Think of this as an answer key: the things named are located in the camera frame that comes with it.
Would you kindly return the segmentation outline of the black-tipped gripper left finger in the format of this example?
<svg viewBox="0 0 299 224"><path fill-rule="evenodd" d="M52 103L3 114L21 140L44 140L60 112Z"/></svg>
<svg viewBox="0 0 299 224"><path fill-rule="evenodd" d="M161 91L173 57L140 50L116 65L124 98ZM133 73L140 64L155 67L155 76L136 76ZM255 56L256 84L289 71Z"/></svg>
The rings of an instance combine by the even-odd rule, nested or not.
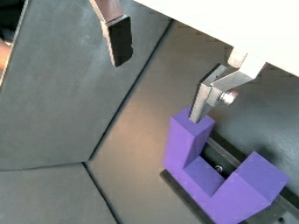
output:
<svg viewBox="0 0 299 224"><path fill-rule="evenodd" d="M132 57L131 17L124 14L119 0L89 0L97 14L111 63L120 67Z"/></svg>

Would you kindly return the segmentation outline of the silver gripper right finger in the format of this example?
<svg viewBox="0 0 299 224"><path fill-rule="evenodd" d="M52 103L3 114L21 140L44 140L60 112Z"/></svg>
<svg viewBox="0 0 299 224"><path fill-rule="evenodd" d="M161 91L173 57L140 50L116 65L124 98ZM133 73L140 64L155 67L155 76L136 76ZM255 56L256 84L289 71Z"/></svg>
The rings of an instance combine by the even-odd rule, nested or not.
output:
<svg viewBox="0 0 299 224"><path fill-rule="evenodd" d="M228 64L219 63L200 79L189 110L192 122L197 123L219 103L233 103L239 96L233 88L251 82L264 65L263 59L237 48L232 49Z"/></svg>

